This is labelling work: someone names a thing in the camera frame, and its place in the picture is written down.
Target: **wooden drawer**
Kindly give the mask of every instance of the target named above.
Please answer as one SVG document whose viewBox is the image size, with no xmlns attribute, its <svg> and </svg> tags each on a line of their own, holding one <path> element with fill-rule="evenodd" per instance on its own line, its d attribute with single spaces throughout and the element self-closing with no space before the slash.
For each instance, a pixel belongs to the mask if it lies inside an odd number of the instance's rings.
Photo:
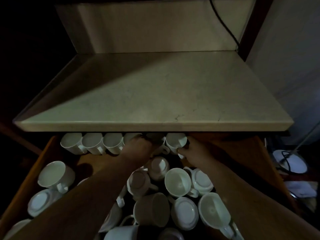
<svg viewBox="0 0 320 240">
<path fill-rule="evenodd" d="M 199 141 L 207 143 L 218 159 L 227 160 L 226 157 L 229 157 L 233 159 L 232 161 L 238 162 L 245 166 L 246 169 L 259 175 L 269 185 L 282 192 L 291 208 L 295 209 L 294 201 L 273 166 L 262 141 L 257 136 L 248 137 L 237 134 L 235 137 L 234 133 L 213 132 L 190 133 L 190 135 L 193 135 Z M 53 136 L 4 212 L 0 221 L 0 239 L 15 223 L 30 218 L 27 213 L 27 205 L 30 198 L 43 189 L 38 185 L 37 181 L 38 175 L 44 166 L 52 161 L 63 161 L 75 170 L 74 186 L 82 179 L 107 166 L 109 157 L 112 156 L 108 154 L 103 156 L 92 154 L 75 156 L 60 146 L 60 137 Z M 183 166 L 191 166 L 186 160 L 182 160 L 182 164 Z"/>
</svg>

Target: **white cloth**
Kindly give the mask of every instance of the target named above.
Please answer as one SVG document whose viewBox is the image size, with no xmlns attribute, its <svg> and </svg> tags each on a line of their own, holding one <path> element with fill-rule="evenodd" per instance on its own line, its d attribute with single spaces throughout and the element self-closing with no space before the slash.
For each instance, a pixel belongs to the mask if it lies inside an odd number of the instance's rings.
<svg viewBox="0 0 320 240">
<path fill-rule="evenodd" d="M 317 191 L 315 191 L 307 181 L 286 181 L 284 184 L 287 189 L 294 193 L 298 198 L 317 196 Z"/>
</svg>

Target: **electrical cord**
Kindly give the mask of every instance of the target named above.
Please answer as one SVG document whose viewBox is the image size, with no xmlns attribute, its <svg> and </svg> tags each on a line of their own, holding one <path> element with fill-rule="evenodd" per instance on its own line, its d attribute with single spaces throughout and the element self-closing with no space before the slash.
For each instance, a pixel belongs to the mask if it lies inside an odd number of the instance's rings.
<svg viewBox="0 0 320 240">
<path fill-rule="evenodd" d="M 210 4 L 211 4 L 211 7 L 214 11 L 214 14 L 217 16 L 218 20 L 220 21 L 220 23 L 222 24 L 222 26 L 226 29 L 226 31 L 230 34 L 230 36 L 233 38 L 233 40 L 235 41 L 235 43 L 237 44 L 238 48 L 237 50 L 239 49 L 240 47 L 240 44 L 238 42 L 238 40 L 236 39 L 236 37 L 233 35 L 233 33 L 230 31 L 230 29 L 226 26 L 226 24 L 222 21 L 221 17 L 219 16 L 216 8 L 214 7 L 214 3 L 212 2 L 212 0 L 209 0 L 210 1 Z"/>
</svg>

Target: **marble slab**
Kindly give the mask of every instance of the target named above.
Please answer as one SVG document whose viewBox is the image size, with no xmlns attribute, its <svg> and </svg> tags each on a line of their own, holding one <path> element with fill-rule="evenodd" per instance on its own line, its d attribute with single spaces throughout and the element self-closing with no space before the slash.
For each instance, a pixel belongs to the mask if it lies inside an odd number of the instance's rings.
<svg viewBox="0 0 320 240">
<path fill-rule="evenodd" d="M 293 120 L 234 51 L 77 55 L 25 131 L 284 131 Z"/>
</svg>

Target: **forearm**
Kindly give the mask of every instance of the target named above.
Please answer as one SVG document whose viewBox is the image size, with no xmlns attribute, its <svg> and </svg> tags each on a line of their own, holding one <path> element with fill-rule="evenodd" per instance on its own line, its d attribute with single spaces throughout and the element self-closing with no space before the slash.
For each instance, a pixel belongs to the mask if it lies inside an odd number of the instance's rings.
<svg viewBox="0 0 320 240">
<path fill-rule="evenodd" d="M 34 218 L 12 239 L 93 239 L 136 165 L 122 156 Z"/>
<path fill-rule="evenodd" d="M 316 239 L 319 232 L 296 214 L 251 187 L 219 161 L 200 168 L 213 182 L 245 239 Z"/>
</svg>

